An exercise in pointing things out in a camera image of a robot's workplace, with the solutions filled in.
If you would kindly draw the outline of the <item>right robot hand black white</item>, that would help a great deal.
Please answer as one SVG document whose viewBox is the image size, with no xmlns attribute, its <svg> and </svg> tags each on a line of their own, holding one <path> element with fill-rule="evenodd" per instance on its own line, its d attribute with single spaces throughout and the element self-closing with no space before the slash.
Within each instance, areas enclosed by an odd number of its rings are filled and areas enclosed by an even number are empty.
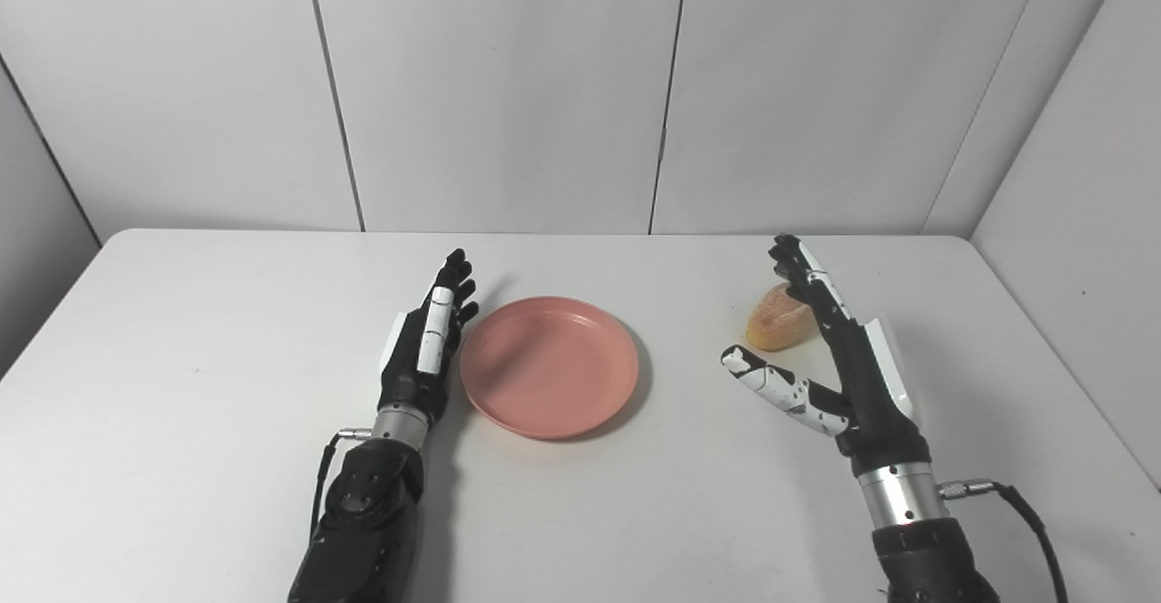
<svg viewBox="0 0 1161 603">
<path fill-rule="evenodd" d="M 897 400 L 906 385 L 882 322 L 854 318 L 829 273 L 795 235 L 776 236 L 767 256 L 787 281 L 788 296 L 808 306 L 815 318 L 839 389 L 796 376 L 741 345 L 720 356 L 726 371 L 789 418 L 834 438 L 857 478 L 890 465 L 931 462 L 932 452 L 913 418 L 915 405 Z"/>
</svg>

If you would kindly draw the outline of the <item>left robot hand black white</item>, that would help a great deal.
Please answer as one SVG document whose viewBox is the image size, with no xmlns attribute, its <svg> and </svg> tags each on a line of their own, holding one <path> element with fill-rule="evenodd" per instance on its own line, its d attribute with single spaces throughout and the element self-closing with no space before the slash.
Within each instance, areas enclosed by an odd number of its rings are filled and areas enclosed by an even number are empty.
<svg viewBox="0 0 1161 603">
<path fill-rule="evenodd" d="M 435 425 L 449 402 L 448 373 L 464 328 L 479 314 L 476 281 L 464 247 L 446 257 L 420 306 L 403 314 L 391 332 L 380 375 L 380 412 L 408 408 Z"/>
</svg>

